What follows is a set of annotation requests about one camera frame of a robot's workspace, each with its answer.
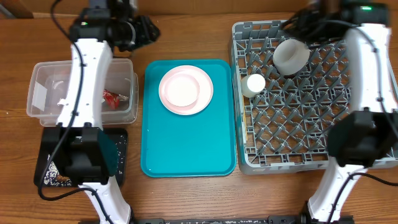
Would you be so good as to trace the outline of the grey bowl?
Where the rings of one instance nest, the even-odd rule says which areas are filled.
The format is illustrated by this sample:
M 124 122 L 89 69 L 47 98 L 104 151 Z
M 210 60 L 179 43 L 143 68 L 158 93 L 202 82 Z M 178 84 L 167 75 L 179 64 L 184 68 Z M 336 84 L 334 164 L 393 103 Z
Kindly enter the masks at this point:
M 290 76 L 301 70 L 308 62 L 310 49 L 295 39 L 281 42 L 273 53 L 273 63 L 283 76 Z

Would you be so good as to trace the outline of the rice and food scraps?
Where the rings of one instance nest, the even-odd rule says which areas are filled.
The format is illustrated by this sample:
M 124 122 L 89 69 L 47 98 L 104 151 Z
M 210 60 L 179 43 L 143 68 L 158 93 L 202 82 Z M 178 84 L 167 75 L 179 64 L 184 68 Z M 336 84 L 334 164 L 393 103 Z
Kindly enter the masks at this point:
M 127 134 L 112 134 L 110 138 L 115 142 L 118 148 L 118 169 L 115 175 L 118 185 L 121 187 L 125 180 L 125 168 L 126 168 L 126 155 L 128 146 L 128 136 Z M 51 163 L 46 176 L 44 179 L 44 185 L 46 187 L 76 187 L 72 181 L 60 175 L 54 163 Z

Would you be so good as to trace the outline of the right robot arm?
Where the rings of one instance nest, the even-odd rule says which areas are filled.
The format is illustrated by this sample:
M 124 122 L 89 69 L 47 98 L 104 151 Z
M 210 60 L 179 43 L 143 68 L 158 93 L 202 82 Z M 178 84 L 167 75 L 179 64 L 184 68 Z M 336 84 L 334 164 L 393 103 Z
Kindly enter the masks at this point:
M 387 4 L 314 1 L 282 24 L 307 44 L 343 40 L 349 60 L 349 114 L 328 132 L 329 165 L 297 223 L 353 223 L 341 209 L 353 187 L 397 142 L 397 85 L 389 59 Z

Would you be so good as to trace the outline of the red snack wrapper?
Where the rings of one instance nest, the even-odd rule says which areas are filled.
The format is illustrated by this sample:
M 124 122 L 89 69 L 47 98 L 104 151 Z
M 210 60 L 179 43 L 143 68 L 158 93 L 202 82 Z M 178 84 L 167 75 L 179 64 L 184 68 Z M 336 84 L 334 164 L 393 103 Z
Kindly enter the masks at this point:
M 120 95 L 107 89 L 104 89 L 103 91 L 102 102 L 106 102 L 106 104 L 113 110 L 119 108 L 120 102 L 127 101 L 128 99 L 128 96 Z

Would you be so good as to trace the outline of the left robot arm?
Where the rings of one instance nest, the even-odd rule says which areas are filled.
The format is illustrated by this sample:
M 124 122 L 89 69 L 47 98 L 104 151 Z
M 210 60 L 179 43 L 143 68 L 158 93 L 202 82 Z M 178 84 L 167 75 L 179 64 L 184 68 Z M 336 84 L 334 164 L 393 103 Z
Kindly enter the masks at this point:
M 119 152 L 104 132 L 101 111 L 114 50 L 131 52 L 160 36 L 149 17 L 135 15 L 136 9 L 131 0 L 91 1 L 64 32 L 72 50 L 67 95 L 40 145 L 49 153 L 47 164 L 87 194 L 101 223 L 134 221 L 116 180 Z

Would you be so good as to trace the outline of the pink bowl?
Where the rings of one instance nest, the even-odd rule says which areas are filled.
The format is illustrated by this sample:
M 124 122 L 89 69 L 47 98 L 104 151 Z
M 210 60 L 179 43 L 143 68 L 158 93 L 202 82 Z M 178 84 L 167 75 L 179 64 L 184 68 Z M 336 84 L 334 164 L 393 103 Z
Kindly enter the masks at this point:
M 165 98 L 178 107 L 190 106 L 199 96 L 200 86 L 191 75 L 178 73 L 171 76 L 165 83 Z

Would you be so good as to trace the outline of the white napkin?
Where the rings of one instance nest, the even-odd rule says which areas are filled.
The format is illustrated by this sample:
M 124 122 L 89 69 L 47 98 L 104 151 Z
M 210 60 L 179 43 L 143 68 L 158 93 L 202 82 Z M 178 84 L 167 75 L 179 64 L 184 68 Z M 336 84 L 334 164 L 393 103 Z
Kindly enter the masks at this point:
M 59 106 L 60 105 L 62 105 L 62 106 L 65 106 L 66 104 L 67 104 L 67 101 L 66 101 L 66 99 L 60 99 L 60 101 L 57 103 Z

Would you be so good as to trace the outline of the cream cup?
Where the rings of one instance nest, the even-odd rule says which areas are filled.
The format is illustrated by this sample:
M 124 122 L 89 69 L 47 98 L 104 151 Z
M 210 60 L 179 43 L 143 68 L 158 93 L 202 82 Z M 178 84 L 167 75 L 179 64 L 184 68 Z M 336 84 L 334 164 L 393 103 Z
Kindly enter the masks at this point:
M 247 98 L 255 97 L 265 88 L 266 80 L 260 74 L 252 74 L 241 80 L 241 93 Z

